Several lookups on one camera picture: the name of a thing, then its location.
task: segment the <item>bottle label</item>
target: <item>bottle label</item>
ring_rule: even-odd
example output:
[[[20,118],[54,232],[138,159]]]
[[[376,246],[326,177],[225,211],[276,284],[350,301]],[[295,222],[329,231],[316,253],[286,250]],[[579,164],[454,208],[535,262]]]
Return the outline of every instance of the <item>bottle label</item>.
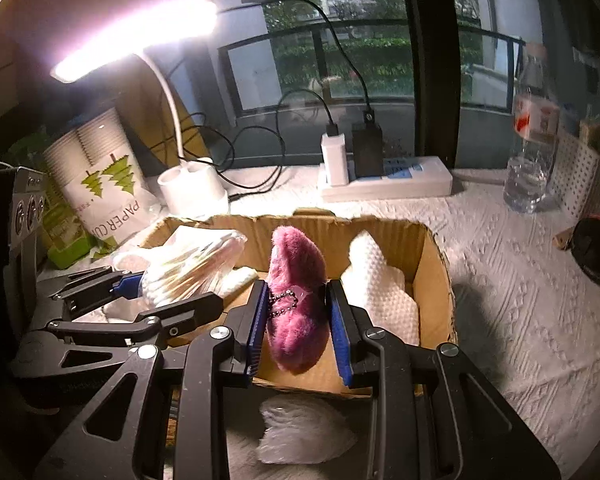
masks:
[[[526,140],[551,144],[558,129],[560,108],[542,97],[523,94],[515,100],[513,128]]]

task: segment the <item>white power strip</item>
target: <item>white power strip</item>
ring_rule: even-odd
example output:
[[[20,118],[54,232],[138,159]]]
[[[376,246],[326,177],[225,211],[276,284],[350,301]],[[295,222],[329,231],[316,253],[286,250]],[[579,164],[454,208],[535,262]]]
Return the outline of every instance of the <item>white power strip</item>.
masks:
[[[425,198],[451,194],[453,177],[436,156],[385,159],[384,174],[386,176],[356,179],[350,162],[350,182],[346,186],[330,186],[324,164],[321,164],[318,192],[324,202]]]

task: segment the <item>cardboard box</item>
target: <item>cardboard box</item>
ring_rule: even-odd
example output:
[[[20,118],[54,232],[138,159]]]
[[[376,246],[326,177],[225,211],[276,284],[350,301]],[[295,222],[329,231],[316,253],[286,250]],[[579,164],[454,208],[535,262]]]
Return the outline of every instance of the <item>cardboard box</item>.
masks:
[[[349,267],[349,245],[360,231],[366,230],[382,249],[388,264],[398,267],[404,273],[406,290],[418,304],[420,312],[421,346],[435,348],[446,341],[457,341],[454,296],[445,259],[430,229],[423,224],[372,216],[336,218],[333,213],[319,209],[298,210],[289,217],[219,215],[206,222],[166,217],[156,223],[140,245],[146,248],[160,246],[180,225],[236,229],[242,232],[248,241],[236,266],[253,267],[261,277],[266,276],[269,270],[272,232],[276,227],[292,225],[302,230],[322,251],[327,277],[330,279],[339,278]],[[245,290],[235,298],[225,298],[225,312],[234,306],[245,304],[249,291]],[[223,321],[224,314],[195,332],[174,338],[170,344],[186,344],[209,327],[222,324]],[[327,343],[322,357],[314,367],[303,374],[294,375],[276,367],[269,356],[265,338],[260,368],[254,382],[280,390],[302,389],[347,397],[368,394],[366,390],[349,390],[342,384],[331,341]]]

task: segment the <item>pink plush toy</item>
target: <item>pink plush toy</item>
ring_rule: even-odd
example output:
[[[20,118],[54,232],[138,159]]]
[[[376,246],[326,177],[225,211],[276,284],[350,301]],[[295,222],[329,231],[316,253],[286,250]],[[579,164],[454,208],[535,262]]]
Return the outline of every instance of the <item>pink plush toy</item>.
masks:
[[[295,227],[273,231],[267,285],[271,307],[267,339],[282,369],[304,372],[318,362],[329,338],[320,287],[326,282],[322,253]]]

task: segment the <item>clear plastic bag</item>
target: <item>clear plastic bag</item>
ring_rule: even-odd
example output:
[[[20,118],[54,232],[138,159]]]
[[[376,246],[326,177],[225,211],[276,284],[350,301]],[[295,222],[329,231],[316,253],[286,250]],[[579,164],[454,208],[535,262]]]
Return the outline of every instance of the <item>clear plastic bag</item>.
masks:
[[[267,464],[318,464],[340,456],[356,435],[339,412],[322,399],[278,395],[260,405],[267,429],[258,459]]]
[[[218,293],[246,241],[235,230],[178,227],[142,275],[142,296],[159,307],[194,294]]]

